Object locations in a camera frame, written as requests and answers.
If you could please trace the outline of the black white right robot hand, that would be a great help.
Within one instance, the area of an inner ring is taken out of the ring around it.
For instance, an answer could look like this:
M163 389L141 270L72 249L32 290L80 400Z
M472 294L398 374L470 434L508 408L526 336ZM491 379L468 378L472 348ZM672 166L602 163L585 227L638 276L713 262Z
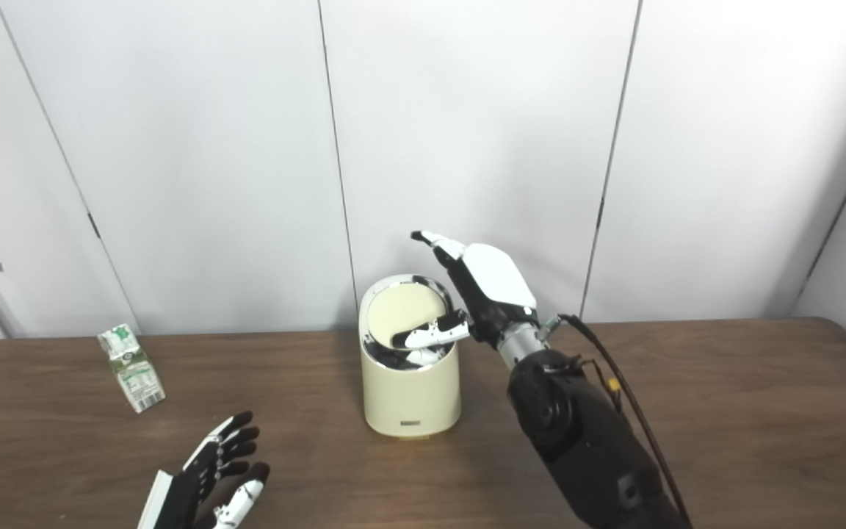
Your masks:
M483 243L466 245L430 231L413 231L411 238L432 248L464 306L393 335L393 348L430 348L471 337L502 352L504 342L521 328L540 327L537 299L506 252Z

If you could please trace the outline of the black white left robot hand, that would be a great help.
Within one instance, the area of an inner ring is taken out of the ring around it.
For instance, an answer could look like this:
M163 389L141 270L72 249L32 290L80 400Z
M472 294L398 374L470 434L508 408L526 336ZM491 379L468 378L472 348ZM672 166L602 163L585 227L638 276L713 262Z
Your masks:
M139 528L238 528L271 475L256 452L254 412L236 413L212 429L178 473L156 472Z

